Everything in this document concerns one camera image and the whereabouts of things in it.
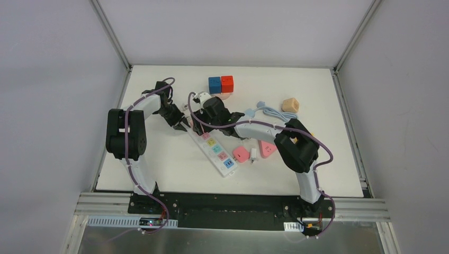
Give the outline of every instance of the pink plug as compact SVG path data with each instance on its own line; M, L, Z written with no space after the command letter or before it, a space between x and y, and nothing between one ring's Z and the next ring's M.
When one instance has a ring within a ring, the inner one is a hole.
M234 151L232 151L232 155L234 155L239 163L243 163L249 159L249 152L243 146L234 149Z
M274 151L276 151L277 149L275 145L262 140L259 140L259 145L261 147L261 156L264 159L268 158L268 156L274 153Z

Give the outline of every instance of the blue cube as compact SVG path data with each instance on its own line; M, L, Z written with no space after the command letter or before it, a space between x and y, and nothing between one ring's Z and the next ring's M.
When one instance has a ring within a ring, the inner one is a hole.
M221 78L210 77L209 78L209 93L220 94L221 93Z

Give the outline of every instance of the red cube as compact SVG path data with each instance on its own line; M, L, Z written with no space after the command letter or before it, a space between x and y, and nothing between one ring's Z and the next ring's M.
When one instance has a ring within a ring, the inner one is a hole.
M221 77L221 92L222 93L234 92L234 79L232 76Z

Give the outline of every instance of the white table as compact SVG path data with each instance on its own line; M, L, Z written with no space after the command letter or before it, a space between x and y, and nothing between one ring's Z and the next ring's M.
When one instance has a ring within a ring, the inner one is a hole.
M187 102L189 92L208 91L208 77L234 76L234 93L224 101L229 111L256 108L258 101L280 109L284 99L295 97L300 103L299 120L334 153L331 164L318 169L320 185L331 196L362 197L360 180L349 145L334 83L328 69L134 66L123 105L137 100L142 91L153 89L156 81L175 77L173 100L177 106ZM280 120L258 111L256 118ZM223 178L187 133L175 131L154 115L146 122L147 150L144 154L163 192L220 194L298 195L295 173L282 161L279 152L254 164L240 164L235 174ZM232 153L244 145L257 147L256 140L240 141L215 130L212 135ZM319 149L318 161L328 159ZM131 191L131 180L123 165L106 154L98 190Z

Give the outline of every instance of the gray wall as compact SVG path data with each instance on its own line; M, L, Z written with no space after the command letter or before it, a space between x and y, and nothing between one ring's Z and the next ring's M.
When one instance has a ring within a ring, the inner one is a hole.
M332 67L372 0L100 0L134 65Z
M125 70L88 0L0 4L0 252L59 253Z
M449 1L385 0L340 72L403 253L446 253Z

